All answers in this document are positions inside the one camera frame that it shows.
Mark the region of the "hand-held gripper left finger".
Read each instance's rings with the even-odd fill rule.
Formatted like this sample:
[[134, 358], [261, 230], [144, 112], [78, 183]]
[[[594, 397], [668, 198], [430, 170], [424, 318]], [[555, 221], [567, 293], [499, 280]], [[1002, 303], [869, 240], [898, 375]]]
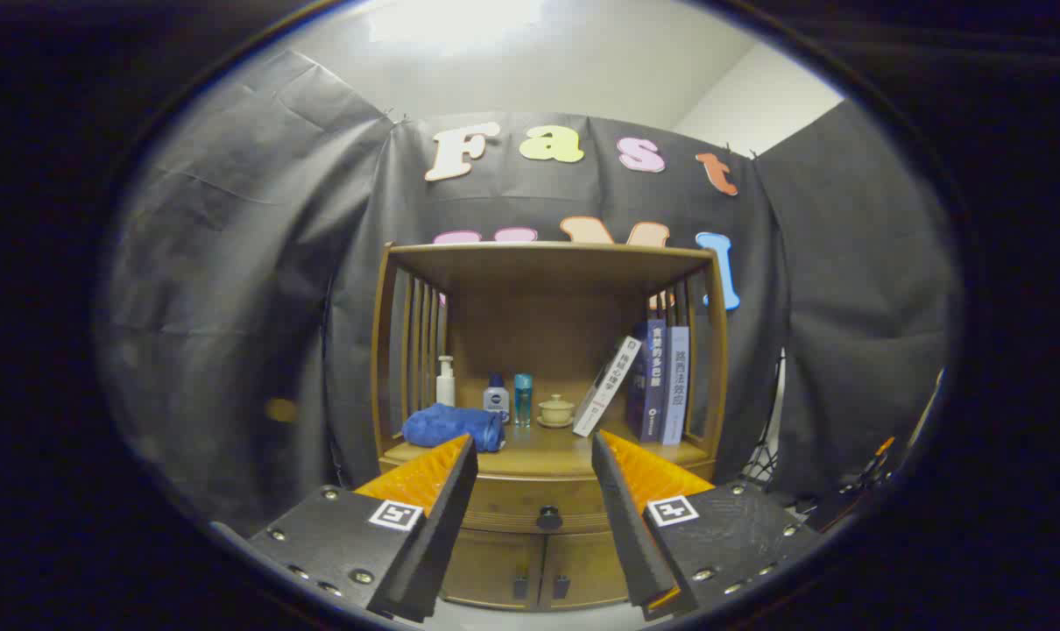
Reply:
[[463, 434], [357, 490], [322, 486], [251, 536], [247, 550], [315, 598], [422, 623], [475, 483], [477, 446]]

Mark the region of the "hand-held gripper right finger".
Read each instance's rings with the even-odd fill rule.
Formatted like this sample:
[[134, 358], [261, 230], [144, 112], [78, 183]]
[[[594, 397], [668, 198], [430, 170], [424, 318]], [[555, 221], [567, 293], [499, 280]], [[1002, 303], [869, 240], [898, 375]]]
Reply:
[[598, 431], [591, 467], [628, 599], [646, 620], [722, 614], [805, 566], [823, 537], [747, 483], [714, 485]]

